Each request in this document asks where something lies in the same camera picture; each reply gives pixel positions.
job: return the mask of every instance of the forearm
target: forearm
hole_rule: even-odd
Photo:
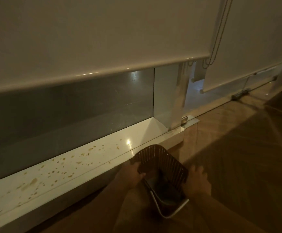
[[[86,206],[88,233],[111,232],[128,188],[113,180]]]
[[[265,233],[253,223],[232,212],[207,194],[195,194],[190,200],[196,204],[213,232]]]

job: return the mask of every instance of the basket handle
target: basket handle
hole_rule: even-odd
[[[153,198],[153,200],[154,200],[154,202],[155,202],[155,205],[156,205],[156,207],[157,207],[157,209],[158,209],[158,211],[159,211],[159,214],[160,214],[163,218],[166,218],[166,219],[172,218],[174,215],[176,215],[176,213],[177,213],[178,211],[180,211],[180,210],[190,201],[189,199],[187,199],[187,200],[184,201],[171,215],[169,215],[169,216],[164,216],[164,215],[162,215],[162,212],[160,211],[159,205],[157,204],[157,201],[156,201],[156,198],[155,198],[153,192],[150,191],[150,193],[151,193],[151,196],[152,196],[152,198]]]

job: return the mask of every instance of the person's right arm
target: person's right arm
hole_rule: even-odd
[[[232,212],[223,204],[211,197],[211,184],[202,166],[195,170],[192,166],[183,192],[199,209],[208,227],[213,232],[252,232],[265,233],[253,223]]]

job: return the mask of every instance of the brown stain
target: brown stain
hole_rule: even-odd
[[[21,191],[25,191],[29,186],[34,185],[35,183],[37,183],[37,178],[34,178],[30,184],[25,185],[24,187],[22,187]]]

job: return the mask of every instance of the wooden floor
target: wooden floor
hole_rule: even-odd
[[[205,167],[214,198],[265,231],[282,232],[282,94],[267,103],[264,94],[253,91],[199,116],[170,152],[187,167]],[[81,205],[30,233],[58,232],[64,222],[94,214],[84,213]],[[65,232],[75,231],[70,226]],[[210,231],[190,204],[173,219],[159,218],[140,185],[128,193],[114,232]]]

